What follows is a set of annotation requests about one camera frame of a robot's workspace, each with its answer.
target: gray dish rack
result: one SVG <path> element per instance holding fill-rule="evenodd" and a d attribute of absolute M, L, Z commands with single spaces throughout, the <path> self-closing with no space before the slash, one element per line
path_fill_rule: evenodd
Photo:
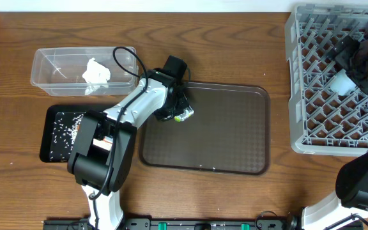
<path fill-rule="evenodd" d="M 368 6 L 301 4 L 285 25 L 291 73 L 289 127 L 297 153 L 357 157 L 368 148 L 368 95 L 330 90 L 340 70 L 327 52 L 345 36 L 363 40 Z"/>

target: wooden table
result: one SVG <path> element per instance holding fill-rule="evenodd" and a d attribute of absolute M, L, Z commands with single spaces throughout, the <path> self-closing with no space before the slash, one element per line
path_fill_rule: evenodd
<path fill-rule="evenodd" d="M 123 97 L 52 97 L 29 83 L 36 49 L 129 45 L 146 66 L 184 59 L 194 81 L 261 86 L 271 98 L 271 165 L 263 176 L 176 171 L 143 165 L 137 153 L 121 190 L 127 213 L 153 218 L 254 219 L 286 216 L 334 190 L 346 157 L 301 155 L 290 147 L 288 13 L 0 13 L 0 229 L 89 215 L 66 164 L 39 149 L 46 110 L 58 103 Z"/>

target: white wall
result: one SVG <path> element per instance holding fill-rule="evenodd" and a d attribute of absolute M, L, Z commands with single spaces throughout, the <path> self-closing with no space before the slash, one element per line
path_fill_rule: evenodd
<path fill-rule="evenodd" d="M 290 12 L 296 3 L 364 0 L 0 0 L 0 12 Z"/>

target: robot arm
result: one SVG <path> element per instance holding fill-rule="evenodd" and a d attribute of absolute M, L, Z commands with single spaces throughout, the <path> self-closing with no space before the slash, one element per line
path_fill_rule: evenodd
<path fill-rule="evenodd" d="M 194 113 L 183 92 L 182 78 L 186 69 L 187 64 L 170 56 L 163 68 L 147 72 L 146 92 L 141 93 L 146 85 L 146 79 L 142 78 L 138 87 L 114 107 L 104 112 L 85 113 L 70 155 L 68 172 L 75 175 L 76 182 L 82 185 L 89 197 L 102 188 L 108 168 L 111 167 L 110 181 L 103 189 L 103 194 L 95 201 L 88 199 L 91 212 L 89 223 L 92 226 L 95 226 L 98 217 L 98 229 L 114 230 L 119 227 L 123 219 L 119 190 L 130 170 L 137 129 L 146 119 L 154 114 L 162 121 L 171 118 L 183 121 Z M 136 96 L 117 123 L 121 108 Z M 114 161 L 109 165 L 113 142 L 111 137 L 116 125 L 118 132 Z"/>

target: white cloth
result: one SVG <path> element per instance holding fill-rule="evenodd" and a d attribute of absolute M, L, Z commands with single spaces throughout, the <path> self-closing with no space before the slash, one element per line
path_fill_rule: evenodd
<path fill-rule="evenodd" d="M 100 86 L 108 88 L 107 81 L 110 80 L 110 70 L 91 58 L 88 62 L 86 71 L 82 75 L 89 86 L 86 88 L 84 94 L 89 95 L 95 92 Z"/>
<path fill-rule="evenodd" d="M 350 92 L 356 89 L 356 84 L 346 75 L 345 70 L 335 74 L 335 81 L 330 85 L 330 89 L 339 96 L 348 96 Z"/>

